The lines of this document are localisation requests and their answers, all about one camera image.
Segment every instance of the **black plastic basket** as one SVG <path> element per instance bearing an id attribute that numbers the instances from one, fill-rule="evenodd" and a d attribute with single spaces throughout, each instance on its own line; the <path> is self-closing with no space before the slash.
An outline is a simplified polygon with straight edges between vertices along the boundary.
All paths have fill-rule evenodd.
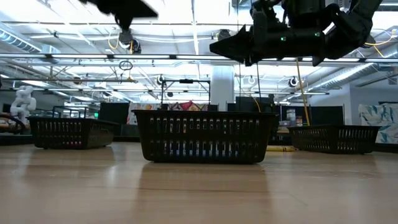
<path id="1" fill-rule="evenodd" d="M 113 141 L 115 123 L 86 118 L 28 118 L 36 147 L 91 149 Z"/>
<path id="2" fill-rule="evenodd" d="M 261 162 L 276 114 L 135 110 L 145 159 L 155 162 Z"/>
<path id="3" fill-rule="evenodd" d="M 371 126 L 306 126 L 288 128 L 293 147 L 332 154 L 365 154 L 373 152 L 380 127 Z"/>

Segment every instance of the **ceiling pipe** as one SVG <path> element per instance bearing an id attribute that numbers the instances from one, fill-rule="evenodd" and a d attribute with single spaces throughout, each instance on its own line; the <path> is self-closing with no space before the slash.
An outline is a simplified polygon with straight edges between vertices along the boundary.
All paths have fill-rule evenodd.
<path id="1" fill-rule="evenodd" d="M 195 54 L 199 55 L 199 41 L 198 41 L 198 29 L 197 29 L 197 18 L 195 14 L 195 0 L 191 0 L 191 11 L 192 11 L 192 31 L 193 31 L 193 46 L 195 48 Z"/>
<path id="2" fill-rule="evenodd" d="M 45 63 L 45 62 L 33 62 L 31 60 L 20 60 L 17 63 L 23 63 L 26 65 L 30 65 L 30 66 L 53 66 L 52 64 L 49 63 Z M 180 65 L 185 65 L 185 64 L 196 64 L 196 62 L 175 62 L 175 63 L 171 63 L 171 64 L 156 64 L 156 63 L 136 63 L 136 62 L 131 62 L 132 66 L 134 67 L 178 67 Z M 74 60 L 74 61 L 61 61 L 59 63 L 57 63 L 57 66 L 59 67 L 64 67 L 64 66 L 68 66 L 68 67 L 89 67 L 89 66 L 94 66 L 94 67 L 118 67 L 120 64 L 119 61 L 115 62 L 93 62 L 93 61 L 82 61 L 82 60 Z"/>
<path id="3" fill-rule="evenodd" d="M 29 21 L 3 21 L 3 23 L 9 26 L 64 26 L 65 24 L 62 22 L 29 22 Z M 110 22 L 71 22 L 71 26 L 114 26 L 117 27 L 115 23 Z M 131 24 L 133 27 L 135 26 L 192 26 L 191 23 L 158 23 L 158 22 L 133 22 Z M 197 23 L 197 26 L 225 26 L 225 27 L 236 27 L 236 23 L 234 24 L 217 24 L 217 23 Z"/>
<path id="4" fill-rule="evenodd" d="M 356 85 L 356 87 L 365 87 L 365 86 L 368 86 L 368 85 L 372 85 L 374 83 L 378 83 L 380 81 L 390 80 L 391 78 L 395 78 L 397 76 L 398 76 L 397 72 L 391 72 L 391 73 L 389 73 L 387 75 L 384 75 L 382 77 L 374 78 L 372 80 L 369 80 L 369 81 L 366 81 L 366 82 L 362 82 L 362 83 Z"/>
<path id="5" fill-rule="evenodd" d="M 98 49 L 94 43 L 92 43 L 91 41 L 89 41 L 83 34 L 81 34 L 78 30 L 76 30 L 63 16 L 61 16 L 59 13 L 57 13 L 52 7 L 51 5 L 47 2 L 47 1 L 43 1 L 43 0 L 37 0 L 39 3 L 41 3 L 43 6 L 47 7 L 48 9 L 50 9 L 54 14 L 56 14 L 60 19 L 62 19 L 63 23 L 68 26 L 69 28 L 73 29 L 76 33 L 77 36 L 79 36 L 80 38 L 82 38 L 88 45 L 92 46 L 94 49 L 96 49 L 97 51 L 99 51 L 101 54 L 103 54 L 104 52 L 100 49 Z"/>
<path id="6" fill-rule="evenodd" d="M 30 68 L 27 65 L 21 65 L 21 64 L 19 64 L 17 62 L 14 62 L 13 60 L 8 60 L 8 59 L 5 59 L 5 58 L 0 58 L 0 59 L 5 61 L 5 62 L 7 62 L 7 63 L 9 63 L 10 65 L 13 65 L 13 66 L 17 67 L 17 68 L 0 67 L 0 70 L 2 70 L 5 74 L 8 74 L 10 76 L 11 75 L 15 75 L 15 74 L 19 74 L 20 71 L 18 71 L 18 70 L 21 70 L 21 71 L 25 71 L 26 75 L 36 74 L 36 75 L 40 75 L 42 77 L 52 78 L 49 74 L 46 74 L 46 73 L 41 72 L 41 71 L 38 71 L 38 70 L 36 70 L 34 68 Z M 71 88 L 71 87 L 74 88 L 73 86 L 66 85 L 66 84 L 63 84 L 63 83 L 55 83 L 55 84 L 51 84 L 51 85 L 60 86 L 61 88 Z"/>
<path id="7" fill-rule="evenodd" d="M 397 58 L 398 54 L 398 44 L 394 44 L 386 49 L 382 50 L 381 53 L 385 56 L 385 58 Z M 378 53 L 371 55 L 371 57 L 379 56 Z M 379 63 L 363 63 L 362 65 L 355 66 L 353 68 L 343 68 L 331 75 L 328 75 L 325 78 L 315 82 L 312 85 L 309 85 L 306 91 L 327 91 L 336 87 L 340 87 L 352 81 L 355 81 L 359 78 L 366 77 L 373 73 L 379 72 L 381 69 L 381 65 Z M 297 96 L 289 96 L 285 97 L 283 100 L 290 100 Z"/>
<path id="8" fill-rule="evenodd" d="M 146 80 L 148 80 L 149 84 L 152 85 L 152 87 L 154 87 L 155 89 L 158 87 L 155 83 L 155 81 L 153 81 L 148 74 L 146 74 L 146 72 L 140 68 L 140 67 L 135 67 L 137 69 L 137 71 L 146 78 Z"/>
<path id="9" fill-rule="evenodd" d="M 46 79 L 46 78 L 3 78 L 3 81 L 18 81 L 18 82 L 22 82 L 22 81 L 38 81 L 38 82 L 109 82 L 109 83 L 131 83 L 132 81 L 129 80 L 105 80 L 105 79 Z"/>

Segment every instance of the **wooden floor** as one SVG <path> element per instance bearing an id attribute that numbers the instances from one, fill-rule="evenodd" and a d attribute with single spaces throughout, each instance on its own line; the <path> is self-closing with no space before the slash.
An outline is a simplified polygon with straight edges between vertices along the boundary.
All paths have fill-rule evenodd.
<path id="1" fill-rule="evenodd" d="M 135 143 L 0 147 L 0 223 L 398 223 L 398 155 L 268 152 L 262 164 L 152 164 Z"/>

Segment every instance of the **humanoid robot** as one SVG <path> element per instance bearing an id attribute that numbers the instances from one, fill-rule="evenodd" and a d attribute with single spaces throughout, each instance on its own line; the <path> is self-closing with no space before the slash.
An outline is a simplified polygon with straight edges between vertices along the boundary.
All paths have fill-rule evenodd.
<path id="1" fill-rule="evenodd" d="M 28 124 L 26 118 L 30 115 L 30 111 L 36 110 L 36 99 L 32 97 L 33 90 L 31 86 L 19 87 L 17 97 L 10 108 L 11 116 L 18 118 L 24 124 Z"/>

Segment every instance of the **white wall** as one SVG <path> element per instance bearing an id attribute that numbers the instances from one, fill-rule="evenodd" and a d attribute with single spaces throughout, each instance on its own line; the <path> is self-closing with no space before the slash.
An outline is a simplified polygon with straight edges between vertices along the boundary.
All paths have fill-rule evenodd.
<path id="1" fill-rule="evenodd" d="M 352 124 L 351 98 L 349 85 L 342 86 L 341 90 L 330 90 L 330 95 L 312 96 L 308 99 L 311 106 L 343 106 L 345 124 Z"/>
<path id="2" fill-rule="evenodd" d="M 358 107 L 363 105 L 378 105 L 380 101 L 398 101 L 396 89 L 354 88 L 351 87 L 351 109 L 353 125 L 361 125 Z"/>
<path id="3" fill-rule="evenodd" d="M 33 92 L 32 95 L 37 101 L 37 109 L 52 110 L 53 106 L 62 106 L 63 98 L 55 95 L 44 95 L 43 92 Z M 0 112 L 2 112 L 3 104 L 11 104 L 16 97 L 15 92 L 0 92 Z"/>

